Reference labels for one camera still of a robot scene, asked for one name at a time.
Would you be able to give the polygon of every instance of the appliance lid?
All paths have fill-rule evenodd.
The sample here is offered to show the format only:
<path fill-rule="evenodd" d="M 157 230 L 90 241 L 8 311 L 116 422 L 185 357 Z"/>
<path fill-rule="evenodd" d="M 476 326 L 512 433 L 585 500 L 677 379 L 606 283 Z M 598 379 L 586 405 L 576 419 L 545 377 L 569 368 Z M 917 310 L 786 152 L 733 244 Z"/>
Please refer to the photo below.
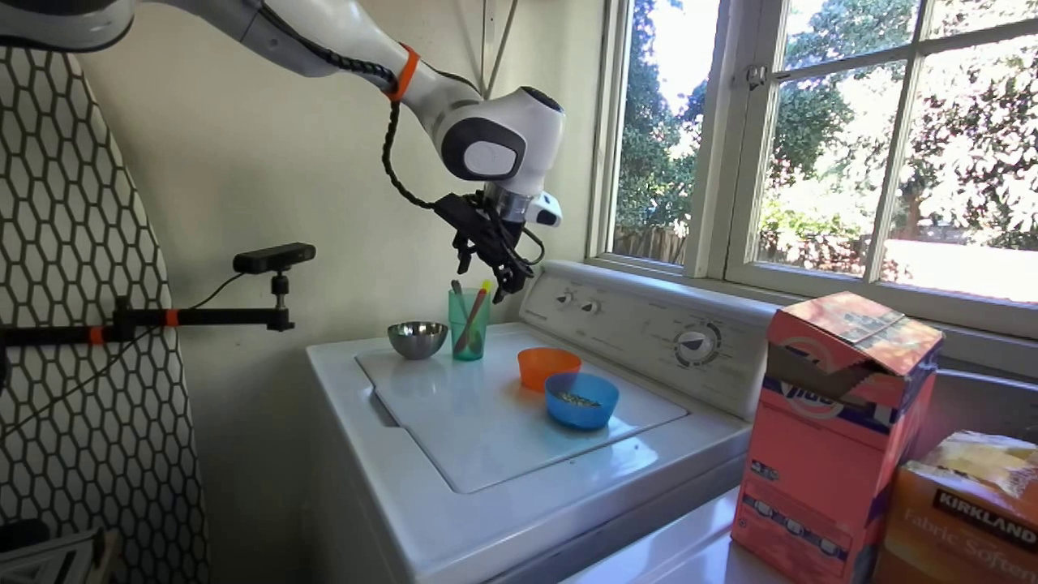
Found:
<path fill-rule="evenodd" d="M 520 351 L 539 343 L 569 347 L 533 332 L 506 332 L 473 363 L 450 359 L 450 351 L 432 359 L 402 359 L 387 347 L 357 353 L 357 363 L 369 377 L 382 409 L 457 493 L 476 493 L 635 439 L 639 433 L 685 419 L 691 409 L 681 395 L 576 351 L 585 372 L 609 377 L 620 387 L 620 402 L 599 433 L 563 429 L 545 417 L 543 394 L 520 387 Z"/>

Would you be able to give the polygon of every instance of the silver bowl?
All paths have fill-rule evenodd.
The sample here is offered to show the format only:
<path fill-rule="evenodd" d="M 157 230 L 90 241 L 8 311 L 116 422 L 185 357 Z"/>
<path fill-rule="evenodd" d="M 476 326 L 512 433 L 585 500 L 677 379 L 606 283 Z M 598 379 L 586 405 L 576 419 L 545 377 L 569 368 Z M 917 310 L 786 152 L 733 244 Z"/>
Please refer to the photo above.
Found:
<path fill-rule="evenodd" d="M 447 326 L 442 320 L 399 320 L 387 329 L 389 343 L 406 359 L 427 359 L 436 351 L 444 347 Z"/>

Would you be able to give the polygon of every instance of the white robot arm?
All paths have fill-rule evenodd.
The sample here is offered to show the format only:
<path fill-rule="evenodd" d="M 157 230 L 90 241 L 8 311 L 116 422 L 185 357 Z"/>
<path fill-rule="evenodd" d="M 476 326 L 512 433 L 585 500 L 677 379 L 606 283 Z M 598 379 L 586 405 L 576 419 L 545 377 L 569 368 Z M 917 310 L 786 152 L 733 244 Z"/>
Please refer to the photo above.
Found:
<path fill-rule="evenodd" d="M 357 0 L 158 0 L 202 18 L 264 58 L 297 75 L 354 72 L 406 105 L 450 175 L 489 182 L 489 194 L 432 204 L 457 227 L 460 270 L 476 253 L 503 293 L 520 293 L 528 264 L 515 256 L 527 225 L 557 225 L 545 175 L 562 143 L 562 107 L 520 87 L 483 102 L 467 80 L 427 68 L 389 38 Z M 136 0 L 0 0 L 0 47 L 66 52 L 106 50 L 134 27 Z"/>

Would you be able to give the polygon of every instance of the colorful box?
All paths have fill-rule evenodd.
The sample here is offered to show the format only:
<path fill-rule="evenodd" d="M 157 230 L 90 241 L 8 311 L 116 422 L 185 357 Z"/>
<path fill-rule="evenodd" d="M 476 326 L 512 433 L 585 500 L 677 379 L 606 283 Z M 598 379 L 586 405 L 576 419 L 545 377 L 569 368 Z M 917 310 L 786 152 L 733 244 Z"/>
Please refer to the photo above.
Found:
<path fill-rule="evenodd" d="M 733 539 L 798 581 L 863 581 L 939 343 L 849 293 L 774 311 Z"/>
<path fill-rule="evenodd" d="M 1000 487 L 905 464 L 872 577 L 877 584 L 1038 584 L 1038 510 Z"/>
<path fill-rule="evenodd" d="M 774 311 L 768 377 L 823 400 L 872 402 L 895 411 L 926 377 L 941 332 L 854 293 L 822 297 Z"/>
<path fill-rule="evenodd" d="M 895 417 L 877 405 L 822 400 L 765 377 L 759 395 L 746 479 L 762 479 L 847 528 L 883 516 L 885 490 L 908 459 L 934 395 L 934 372 L 921 377 Z"/>
<path fill-rule="evenodd" d="M 883 520 L 847 528 L 759 479 L 742 479 L 733 520 L 733 542 L 790 581 L 812 584 L 867 581 L 880 531 Z"/>

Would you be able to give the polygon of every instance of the washing machine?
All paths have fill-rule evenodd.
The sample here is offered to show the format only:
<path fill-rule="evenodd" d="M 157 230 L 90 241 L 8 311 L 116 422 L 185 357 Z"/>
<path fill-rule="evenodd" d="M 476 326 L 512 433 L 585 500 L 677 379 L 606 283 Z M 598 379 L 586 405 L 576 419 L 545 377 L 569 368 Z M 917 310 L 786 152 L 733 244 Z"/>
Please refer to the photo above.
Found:
<path fill-rule="evenodd" d="M 387 338 L 307 347 L 307 577 L 562 581 L 739 485 L 768 306 L 545 264 L 483 359 L 402 359 Z M 515 353 L 569 347 L 620 387 L 574 433 Z"/>

